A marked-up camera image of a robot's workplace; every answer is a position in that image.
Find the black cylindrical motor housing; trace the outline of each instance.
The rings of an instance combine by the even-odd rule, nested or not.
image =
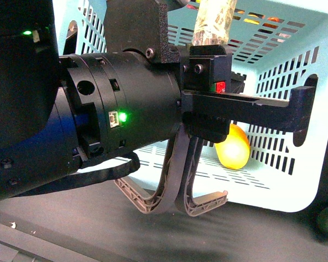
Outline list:
[[[67,91],[76,114],[95,112],[89,125],[78,129],[89,158],[96,151],[107,159],[121,156],[177,132],[180,89],[168,65],[150,64],[134,52],[70,55],[61,61],[68,68]],[[126,113],[126,122],[112,128],[110,112]]]
[[[67,97],[59,88],[45,128],[0,150],[0,200],[74,173],[80,166],[77,132]]]
[[[0,149],[45,127],[58,67],[52,0],[0,1]]]

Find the dark gray floor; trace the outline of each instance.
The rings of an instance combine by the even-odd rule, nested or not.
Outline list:
[[[328,261],[305,217],[233,203],[146,216],[112,182],[0,202],[0,223],[100,261]]]

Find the wrapped object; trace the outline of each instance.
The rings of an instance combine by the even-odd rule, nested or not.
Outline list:
[[[237,0],[201,0],[193,45],[227,44]]]

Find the lemon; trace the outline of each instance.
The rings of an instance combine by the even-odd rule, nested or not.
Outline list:
[[[229,169],[240,169],[248,162],[250,145],[247,135],[235,124],[230,124],[226,140],[215,144],[215,148],[221,164]]]

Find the green led light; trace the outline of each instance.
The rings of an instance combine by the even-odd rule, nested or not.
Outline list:
[[[27,30],[27,31],[24,31],[23,34],[24,35],[31,35],[32,34],[32,31]]]
[[[126,122],[127,114],[126,113],[119,113],[119,120],[121,122]]]

